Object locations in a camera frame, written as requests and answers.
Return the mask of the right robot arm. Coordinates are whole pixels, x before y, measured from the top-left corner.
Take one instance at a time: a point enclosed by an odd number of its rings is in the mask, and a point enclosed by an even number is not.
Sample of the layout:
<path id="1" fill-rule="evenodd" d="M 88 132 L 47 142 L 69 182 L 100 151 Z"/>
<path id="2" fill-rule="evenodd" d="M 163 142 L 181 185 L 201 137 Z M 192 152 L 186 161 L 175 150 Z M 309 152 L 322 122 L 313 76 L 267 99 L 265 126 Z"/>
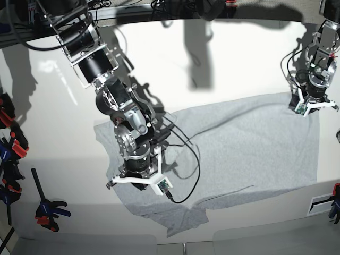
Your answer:
<path id="1" fill-rule="evenodd" d="M 98 110 L 108 115 L 124 162 L 107 183 L 131 183 L 165 194 L 172 184 L 162 173 L 162 148 L 158 120 L 149 102 L 137 94 L 135 84 L 119 79 L 119 53 L 103 41 L 86 1 L 38 1 L 40 11 L 84 87 L 93 87 Z"/>

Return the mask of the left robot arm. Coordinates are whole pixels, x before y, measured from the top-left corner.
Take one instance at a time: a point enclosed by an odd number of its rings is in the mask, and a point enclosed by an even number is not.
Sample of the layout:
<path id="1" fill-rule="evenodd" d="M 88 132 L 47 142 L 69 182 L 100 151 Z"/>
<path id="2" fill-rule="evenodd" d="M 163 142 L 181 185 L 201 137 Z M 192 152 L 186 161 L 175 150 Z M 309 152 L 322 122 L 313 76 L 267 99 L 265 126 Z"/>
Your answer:
<path id="1" fill-rule="evenodd" d="M 290 75 L 290 82 L 295 86 L 290 107 L 302 116 L 326 107 L 339 110 L 326 94 L 337 70 L 339 1 L 321 1 L 319 13 L 324 16 L 324 22 L 313 33 L 312 42 L 300 50 L 304 53 L 305 67 Z"/>

